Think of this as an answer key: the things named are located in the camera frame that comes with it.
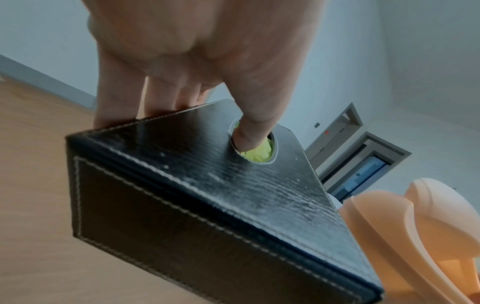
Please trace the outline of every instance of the gray baseboard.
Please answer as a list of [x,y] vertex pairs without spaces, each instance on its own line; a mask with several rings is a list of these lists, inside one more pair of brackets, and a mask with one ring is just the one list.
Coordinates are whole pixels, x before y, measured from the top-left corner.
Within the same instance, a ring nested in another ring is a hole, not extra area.
[[27,83],[83,107],[93,109],[96,97],[0,55],[0,75]]

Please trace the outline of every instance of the yellow-green tissue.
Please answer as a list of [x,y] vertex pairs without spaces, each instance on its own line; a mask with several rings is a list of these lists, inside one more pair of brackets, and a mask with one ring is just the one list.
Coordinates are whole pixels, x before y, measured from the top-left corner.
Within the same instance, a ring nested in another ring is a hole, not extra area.
[[272,157],[272,141],[269,138],[265,138],[265,140],[253,150],[247,152],[240,152],[240,154],[251,161],[264,163],[270,160]]

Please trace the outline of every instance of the hand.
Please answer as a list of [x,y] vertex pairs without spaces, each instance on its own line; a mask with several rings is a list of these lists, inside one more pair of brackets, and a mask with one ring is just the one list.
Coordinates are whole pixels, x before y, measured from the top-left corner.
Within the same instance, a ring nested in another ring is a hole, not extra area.
[[95,127],[204,102],[225,82],[243,111],[239,151],[257,147],[285,111],[323,0],[83,0],[98,43]]

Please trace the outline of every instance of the black leather box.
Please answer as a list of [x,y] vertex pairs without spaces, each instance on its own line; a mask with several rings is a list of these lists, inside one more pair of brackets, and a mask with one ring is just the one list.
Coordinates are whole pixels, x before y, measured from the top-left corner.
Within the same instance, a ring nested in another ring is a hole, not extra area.
[[68,136],[73,235],[212,302],[378,301],[294,134],[277,125],[251,162],[231,144],[241,114],[223,100]]

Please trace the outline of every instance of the wooden floor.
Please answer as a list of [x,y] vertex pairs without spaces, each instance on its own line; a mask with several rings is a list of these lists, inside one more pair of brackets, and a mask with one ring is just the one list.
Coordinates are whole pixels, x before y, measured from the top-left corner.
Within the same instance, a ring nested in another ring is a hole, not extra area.
[[72,237],[64,136],[92,118],[0,82],[0,303],[206,303]]

